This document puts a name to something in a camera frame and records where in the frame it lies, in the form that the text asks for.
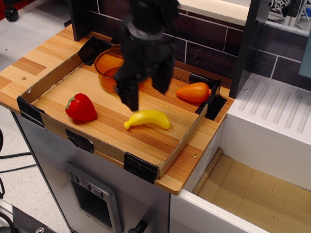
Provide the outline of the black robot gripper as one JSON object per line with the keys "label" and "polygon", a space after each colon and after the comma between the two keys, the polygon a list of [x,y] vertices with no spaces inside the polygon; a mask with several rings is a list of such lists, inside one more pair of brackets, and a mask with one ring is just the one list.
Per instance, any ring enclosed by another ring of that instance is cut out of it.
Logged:
{"label": "black robot gripper", "polygon": [[163,39],[162,31],[147,34],[134,26],[131,17],[120,25],[124,64],[115,74],[116,94],[132,112],[138,110],[138,83],[152,78],[152,87],[165,94],[173,75],[174,42]]}

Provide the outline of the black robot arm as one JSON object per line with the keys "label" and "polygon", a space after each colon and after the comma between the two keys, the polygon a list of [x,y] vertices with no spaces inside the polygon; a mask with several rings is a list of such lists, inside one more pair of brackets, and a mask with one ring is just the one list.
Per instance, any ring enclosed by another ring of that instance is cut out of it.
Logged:
{"label": "black robot arm", "polygon": [[114,75],[115,92],[131,111],[138,110],[138,86],[152,79],[152,86],[164,94],[174,66],[174,43],[163,34],[173,28],[178,16],[176,0],[132,0],[131,12],[120,25],[124,63]]}

